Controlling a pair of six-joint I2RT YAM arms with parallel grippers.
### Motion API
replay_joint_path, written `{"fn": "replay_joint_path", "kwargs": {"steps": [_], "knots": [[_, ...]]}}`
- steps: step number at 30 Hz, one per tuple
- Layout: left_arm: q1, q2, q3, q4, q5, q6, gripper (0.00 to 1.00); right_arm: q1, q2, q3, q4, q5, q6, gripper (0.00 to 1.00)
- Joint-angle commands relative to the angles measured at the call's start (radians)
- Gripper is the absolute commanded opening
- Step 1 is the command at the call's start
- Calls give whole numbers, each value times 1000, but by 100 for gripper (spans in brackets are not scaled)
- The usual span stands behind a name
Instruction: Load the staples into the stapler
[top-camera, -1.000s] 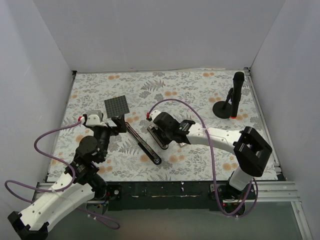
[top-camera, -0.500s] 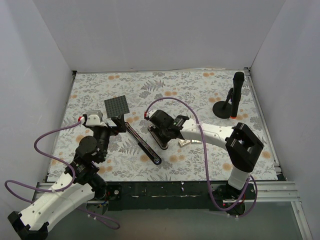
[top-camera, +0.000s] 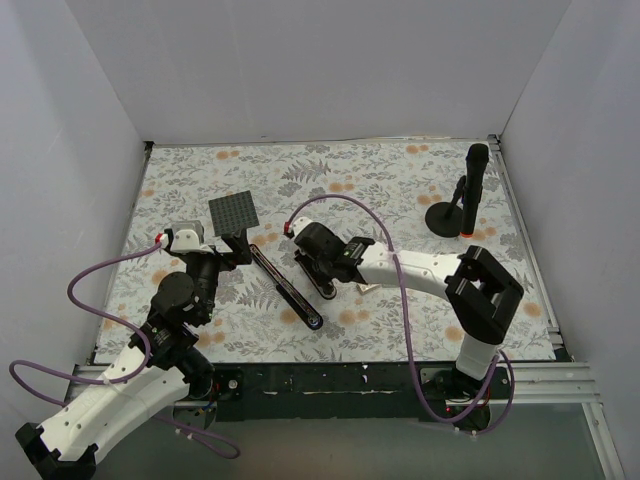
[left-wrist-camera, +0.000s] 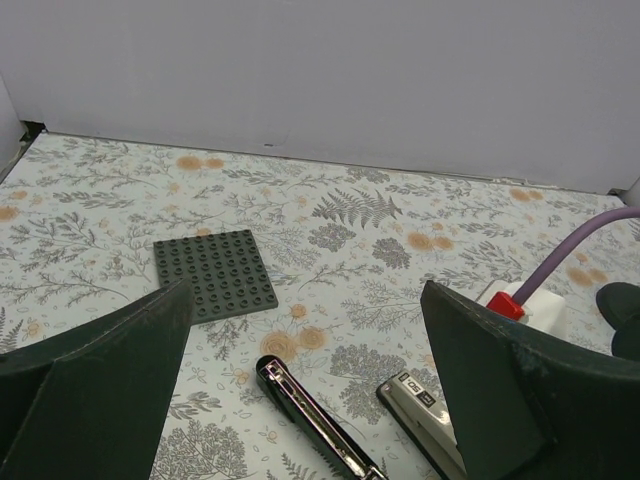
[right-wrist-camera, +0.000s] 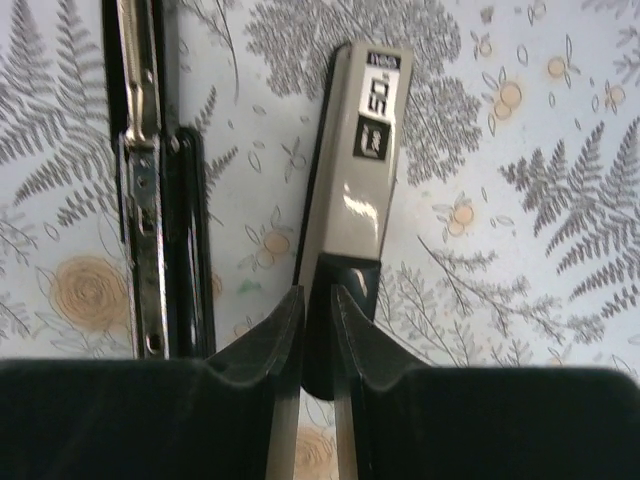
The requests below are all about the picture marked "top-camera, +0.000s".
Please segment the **white staple box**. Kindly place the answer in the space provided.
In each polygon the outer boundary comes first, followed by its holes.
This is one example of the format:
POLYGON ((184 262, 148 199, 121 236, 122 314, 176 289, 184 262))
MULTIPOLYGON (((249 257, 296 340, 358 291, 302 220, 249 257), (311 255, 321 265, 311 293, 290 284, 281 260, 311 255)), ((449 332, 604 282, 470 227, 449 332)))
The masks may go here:
POLYGON ((356 289, 361 295, 365 295, 375 289, 379 288, 378 284, 357 284, 356 289))

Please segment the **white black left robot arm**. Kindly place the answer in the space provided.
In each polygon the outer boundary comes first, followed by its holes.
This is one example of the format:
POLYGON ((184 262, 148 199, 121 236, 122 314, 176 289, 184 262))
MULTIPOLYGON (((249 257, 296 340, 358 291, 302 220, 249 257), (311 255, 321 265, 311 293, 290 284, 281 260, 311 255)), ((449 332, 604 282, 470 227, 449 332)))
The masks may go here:
POLYGON ((133 329, 117 358, 85 389, 41 423, 20 427, 16 440, 43 479, 89 479, 127 435, 176 401, 214 402, 224 389, 197 349, 194 328, 210 322, 218 277, 252 261, 247 233, 221 236, 228 251, 204 241, 198 221, 175 224, 153 248, 186 268, 165 276, 146 321, 133 329))

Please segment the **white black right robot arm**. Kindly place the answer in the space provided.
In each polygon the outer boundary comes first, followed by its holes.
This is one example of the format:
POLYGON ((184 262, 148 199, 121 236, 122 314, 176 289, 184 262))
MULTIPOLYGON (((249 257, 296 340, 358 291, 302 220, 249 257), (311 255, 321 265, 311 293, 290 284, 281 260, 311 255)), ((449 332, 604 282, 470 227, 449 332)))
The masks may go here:
POLYGON ((489 384, 488 370, 524 296, 521 284, 486 249, 471 245, 459 255, 401 250, 370 238, 342 241, 325 225, 301 217, 285 227, 297 261, 330 298, 335 280, 400 286, 447 300, 465 332, 452 373, 454 389, 475 397, 489 384))

